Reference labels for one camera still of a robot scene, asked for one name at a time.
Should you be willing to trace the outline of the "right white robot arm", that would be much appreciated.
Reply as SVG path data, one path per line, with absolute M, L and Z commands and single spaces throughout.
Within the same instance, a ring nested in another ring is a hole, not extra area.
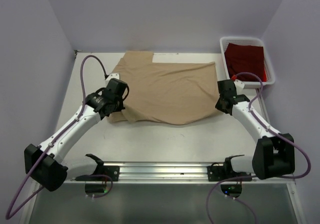
M 264 180 L 292 174 L 295 171 L 293 137 L 281 134 L 254 109 L 244 94 L 238 94 L 235 83 L 228 79 L 217 83 L 219 99 L 215 108 L 237 119 L 255 141 L 253 155 L 225 158 L 223 176 L 235 180 L 241 173 L 255 174 Z

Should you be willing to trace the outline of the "beige t shirt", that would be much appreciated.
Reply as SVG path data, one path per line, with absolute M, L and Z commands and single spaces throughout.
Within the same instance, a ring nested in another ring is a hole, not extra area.
M 185 125 L 220 114 L 215 62 L 156 63 L 153 55 L 127 51 L 113 69 L 128 84 L 129 95 L 124 110 L 112 113 L 109 122 Z

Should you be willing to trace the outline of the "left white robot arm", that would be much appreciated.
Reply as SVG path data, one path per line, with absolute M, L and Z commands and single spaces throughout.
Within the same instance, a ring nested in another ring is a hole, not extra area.
M 128 85 L 118 73 L 105 81 L 106 87 L 89 94 L 79 110 L 50 138 L 38 146 L 30 144 L 24 150 L 25 171 L 50 192 L 65 180 L 99 180 L 103 178 L 103 161 L 86 154 L 83 159 L 67 163 L 65 157 L 78 140 L 103 118 L 124 109 L 123 94 Z

